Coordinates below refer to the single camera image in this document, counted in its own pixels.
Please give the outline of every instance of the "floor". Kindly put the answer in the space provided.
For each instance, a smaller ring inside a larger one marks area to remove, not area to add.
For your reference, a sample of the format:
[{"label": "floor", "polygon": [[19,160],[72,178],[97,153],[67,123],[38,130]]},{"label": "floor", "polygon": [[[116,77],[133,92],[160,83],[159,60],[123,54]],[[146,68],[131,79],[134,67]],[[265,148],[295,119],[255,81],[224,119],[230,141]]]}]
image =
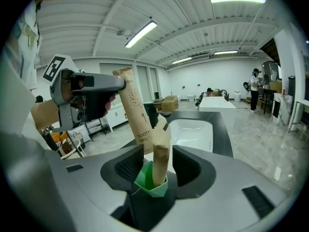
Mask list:
[{"label": "floor", "polygon": [[[287,194],[301,188],[309,166],[308,146],[302,149],[297,132],[287,133],[287,127],[278,127],[270,121],[270,114],[262,110],[253,114],[244,102],[232,103],[238,108],[234,128],[230,134],[234,158],[246,162],[271,179],[276,167],[281,168],[276,182]],[[196,111],[195,102],[181,101],[179,111]],[[89,155],[118,150],[134,139],[128,123],[114,128],[113,133],[99,133],[93,142],[86,143],[85,152]]]}]

